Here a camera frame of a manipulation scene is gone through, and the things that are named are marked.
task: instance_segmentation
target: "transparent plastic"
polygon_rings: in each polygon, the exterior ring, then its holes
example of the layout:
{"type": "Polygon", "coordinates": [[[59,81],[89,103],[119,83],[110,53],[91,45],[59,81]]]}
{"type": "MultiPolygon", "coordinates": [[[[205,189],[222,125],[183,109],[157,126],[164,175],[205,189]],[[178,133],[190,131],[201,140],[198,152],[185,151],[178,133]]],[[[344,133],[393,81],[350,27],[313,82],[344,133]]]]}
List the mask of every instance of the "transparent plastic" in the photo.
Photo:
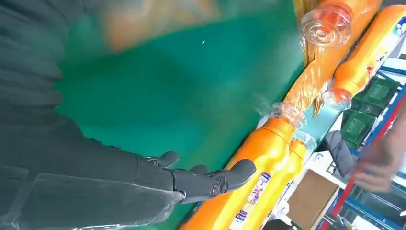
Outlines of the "transparent plastic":
{"type": "Polygon", "coordinates": [[[274,103],[271,108],[271,117],[287,119],[296,130],[307,124],[305,115],[287,103],[274,103]]]}
{"type": "Polygon", "coordinates": [[[117,230],[164,221],[184,199],[116,181],[39,174],[0,166],[0,229],[117,230]]]}
{"type": "Polygon", "coordinates": [[[316,46],[345,44],[351,35],[350,13],[339,5],[322,5],[302,18],[301,33],[316,46]]]}
{"type": "Polygon", "coordinates": [[[351,108],[351,94],[343,89],[332,89],[323,94],[324,103],[335,110],[344,111],[351,108]]]}
{"type": "Polygon", "coordinates": [[[293,140],[302,141],[309,152],[313,152],[317,147],[316,139],[314,139],[310,134],[300,130],[297,130],[294,133],[293,140]]]}

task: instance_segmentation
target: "black sleeve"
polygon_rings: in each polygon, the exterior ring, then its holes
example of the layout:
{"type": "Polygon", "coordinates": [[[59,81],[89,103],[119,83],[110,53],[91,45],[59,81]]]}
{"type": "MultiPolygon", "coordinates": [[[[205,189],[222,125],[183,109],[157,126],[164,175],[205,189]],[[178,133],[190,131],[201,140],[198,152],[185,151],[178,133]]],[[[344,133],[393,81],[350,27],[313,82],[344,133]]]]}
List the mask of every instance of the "black sleeve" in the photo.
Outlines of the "black sleeve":
{"type": "Polygon", "coordinates": [[[55,107],[68,26],[101,1],[0,1],[0,164],[164,190],[172,175],[141,156],[85,138],[55,107]]]}

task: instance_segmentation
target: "bottle neck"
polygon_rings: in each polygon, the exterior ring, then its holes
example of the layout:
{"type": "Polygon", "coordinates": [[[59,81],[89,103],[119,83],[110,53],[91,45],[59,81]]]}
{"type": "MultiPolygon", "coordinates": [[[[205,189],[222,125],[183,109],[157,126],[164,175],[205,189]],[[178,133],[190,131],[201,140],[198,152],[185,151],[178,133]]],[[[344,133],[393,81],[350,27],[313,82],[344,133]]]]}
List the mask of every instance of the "bottle neck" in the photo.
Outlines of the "bottle neck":
{"type": "Polygon", "coordinates": [[[292,140],[295,131],[288,119],[276,117],[269,118],[263,128],[275,133],[288,143],[292,140]]]}

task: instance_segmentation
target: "robotic hand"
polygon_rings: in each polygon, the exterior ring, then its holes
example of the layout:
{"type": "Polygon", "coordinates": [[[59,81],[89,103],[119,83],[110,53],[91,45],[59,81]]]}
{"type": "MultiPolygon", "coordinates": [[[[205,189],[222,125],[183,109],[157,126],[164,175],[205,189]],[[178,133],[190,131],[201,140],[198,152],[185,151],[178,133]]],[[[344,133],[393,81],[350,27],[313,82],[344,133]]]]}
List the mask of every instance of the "robotic hand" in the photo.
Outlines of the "robotic hand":
{"type": "MultiPolygon", "coordinates": [[[[146,157],[145,160],[166,169],[177,162],[179,156],[169,151],[161,157],[146,157]]],[[[167,170],[173,176],[173,190],[181,192],[185,196],[181,202],[187,204],[215,198],[240,188],[251,178],[256,168],[252,161],[244,159],[230,170],[208,172],[204,165],[196,165],[190,170],[167,170]]]]}
{"type": "MultiPolygon", "coordinates": [[[[111,150],[117,153],[111,154],[112,161],[117,160],[114,157],[122,152],[111,150]]],[[[243,186],[256,169],[249,160],[213,172],[203,165],[169,169],[179,160],[175,152],[135,157],[136,170],[131,170],[133,161],[121,162],[128,172],[137,172],[135,180],[127,181],[65,176],[63,165],[32,176],[28,170],[0,165],[0,187],[6,188],[0,193],[0,230],[115,230],[158,223],[170,216],[175,204],[204,201],[243,186]]],[[[126,170],[121,171],[125,177],[126,170]]]]}

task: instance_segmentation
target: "green crate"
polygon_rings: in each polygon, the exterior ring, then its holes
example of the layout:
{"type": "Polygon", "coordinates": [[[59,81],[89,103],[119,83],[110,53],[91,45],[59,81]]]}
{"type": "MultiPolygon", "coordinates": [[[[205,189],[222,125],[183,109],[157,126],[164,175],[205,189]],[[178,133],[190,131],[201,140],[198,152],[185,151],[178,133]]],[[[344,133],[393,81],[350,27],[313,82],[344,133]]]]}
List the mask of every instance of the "green crate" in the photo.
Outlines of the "green crate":
{"type": "Polygon", "coordinates": [[[354,99],[375,107],[380,107],[383,110],[389,104],[399,86],[400,84],[393,79],[375,77],[372,78],[371,82],[363,91],[358,93],[354,99]]]}
{"type": "Polygon", "coordinates": [[[359,99],[352,99],[351,109],[369,114],[374,117],[379,117],[379,115],[384,111],[385,107],[369,104],[359,99]]]}
{"type": "Polygon", "coordinates": [[[351,109],[341,126],[343,138],[358,147],[366,138],[376,118],[351,109]]]}

